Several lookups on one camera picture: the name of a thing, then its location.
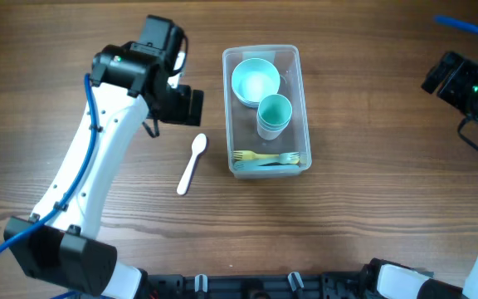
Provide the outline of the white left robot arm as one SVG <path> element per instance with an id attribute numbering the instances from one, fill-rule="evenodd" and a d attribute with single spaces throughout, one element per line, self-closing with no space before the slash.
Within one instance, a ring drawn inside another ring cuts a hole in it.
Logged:
<path id="1" fill-rule="evenodd" d="M 85 76 L 87 104 L 62 165 L 28 219 L 3 236 L 28 277 L 92 297 L 148 298 L 144 270 L 123 264 L 97 234 L 107 193 L 136 131 L 197 126 L 203 93 L 178 83 L 188 39 L 173 21 L 148 16 L 135 42 L 108 45 Z"/>

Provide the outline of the clear plastic container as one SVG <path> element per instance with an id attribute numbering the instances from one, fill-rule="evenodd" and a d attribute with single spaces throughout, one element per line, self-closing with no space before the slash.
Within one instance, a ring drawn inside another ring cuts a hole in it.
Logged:
<path id="1" fill-rule="evenodd" d="M 232 90 L 232 72 L 242 61 L 261 58 L 271 62 L 280 73 L 280 89 L 292 104 L 293 113 L 287 127 L 274 140 L 264 140 L 257 133 L 260 120 L 257 108 L 243 105 Z M 234 47 L 222 53 L 225 116 L 227 127 L 228 163 L 238 179 L 268 179 L 295 176 L 311 166 L 310 137 L 305 94 L 300 67 L 300 55 L 292 45 L 258 45 Z M 234 150 L 251 150 L 258 154 L 298 152 L 300 168 L 294 171 L 240 172 L 234 169 Z"/>

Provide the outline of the pink plastic spoon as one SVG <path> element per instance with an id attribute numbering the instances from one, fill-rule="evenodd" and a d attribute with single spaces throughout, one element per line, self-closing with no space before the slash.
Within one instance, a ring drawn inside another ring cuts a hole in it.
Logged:
<path id="1" fill-rule="evenodd" d="M 195 164 L 198 161 L 199 156 L 205 151 L 207 148 L 207 136 L 204 133 L 198 134 L 192 143 L 192 154 L 186 169 L 183 172 L 183 175 L 178 183 L 178 187 L 176 189 L 178 195 L 185 195 L 188 191 Z"/>

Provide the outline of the light blue plastic fork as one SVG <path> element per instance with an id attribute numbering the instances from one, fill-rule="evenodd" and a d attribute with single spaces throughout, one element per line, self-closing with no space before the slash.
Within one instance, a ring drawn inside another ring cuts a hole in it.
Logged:
<path id="1" fill-rule="evenodd" d="M 236 168 L 240 172 L 263 172 L 263 171 L 283 171 L 289 172 L 299 169 L 300 167 L 295 164 L 281 164 L 281 165 L 256 165 L 242 168 Z"/>

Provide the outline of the yellow plastic fork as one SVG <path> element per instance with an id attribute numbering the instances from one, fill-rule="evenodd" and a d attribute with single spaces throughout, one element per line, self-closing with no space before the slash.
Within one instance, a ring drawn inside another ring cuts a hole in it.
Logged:
<path id="1" fill-rule="evenodd" d="M 271 163 L 298 164 L 300 155 L 298 152 L 287 152 L 282 154 L 258 154 L 251 150 L 234 150 L 232 157 L 235 160 L 269 160 Z"/>

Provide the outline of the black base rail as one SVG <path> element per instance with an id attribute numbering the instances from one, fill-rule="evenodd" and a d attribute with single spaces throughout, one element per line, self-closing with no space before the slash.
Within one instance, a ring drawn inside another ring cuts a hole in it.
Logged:
<path id="1" fill-rule="evenodd" d="M 148 276 L 151 298 L 164 299 L 335 299 L 375 298 L 359 282 L 356 272 L 325 272 L 302 275 L 292 272 L 275 276 Z"/>

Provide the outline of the pink plastic cup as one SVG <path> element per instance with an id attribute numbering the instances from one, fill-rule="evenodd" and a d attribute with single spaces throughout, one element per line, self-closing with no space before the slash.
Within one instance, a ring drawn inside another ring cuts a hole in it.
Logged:
<path id="1" fill-rule="evenodd" d="M 264 140 L 274 140 L 282 133 L 282 130 L 268 130 L 264 127 L 258 126 L 257 133 Z"/>

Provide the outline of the blue plastic cup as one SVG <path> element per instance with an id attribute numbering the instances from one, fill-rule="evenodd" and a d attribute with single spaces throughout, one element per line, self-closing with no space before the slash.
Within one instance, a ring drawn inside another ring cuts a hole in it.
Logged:
<path id="1" fill-rule="evenodd" d="M 288 122 L 286 122 L 284 124 L 281 124 L 281 125 L 272 125 L 272 124 L 268 124 L 268 123 L 264 122 L 263 120 L 258 120 L 257 124 L 261 128 L 263 128 L 264 130 L 279 131 L 279 130 L 284 130 L 287 127 Z"/>

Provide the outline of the green plastic bowl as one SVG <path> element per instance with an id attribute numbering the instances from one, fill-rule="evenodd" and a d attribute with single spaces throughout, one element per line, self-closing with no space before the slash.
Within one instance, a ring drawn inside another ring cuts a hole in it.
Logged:
<path id="1" fill-rule="evenodd" d="M 280 73 L 269 61 L 250 58 L 232 72 L 232 90 L 238 100 L 260 102 L 280 89 Z"/>

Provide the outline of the green plastic fork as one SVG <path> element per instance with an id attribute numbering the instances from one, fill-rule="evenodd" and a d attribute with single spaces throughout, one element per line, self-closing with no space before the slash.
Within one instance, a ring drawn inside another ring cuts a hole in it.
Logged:
<path id="1" fill-rule="evenodd" d="M 246 170 L 268 164 L 297 164 L 300 161 L 298 152 L 258 154 L 251 150 L 236 150 L 232 153 L 232 158 L 236 161 L 234 164 L 236 170 Z"/>

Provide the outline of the green plastic cup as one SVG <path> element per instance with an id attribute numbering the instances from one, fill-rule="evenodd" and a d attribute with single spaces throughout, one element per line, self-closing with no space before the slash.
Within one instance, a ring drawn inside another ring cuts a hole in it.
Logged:
<path id="1" fill-rule="evenodd" d="M 261 120 L 272 125 L 281 125 L 290 122 L 293 113 L 292 104 L 283 95 L 274 94 L 264 98 L 258 108 L 257 114 Z"/>

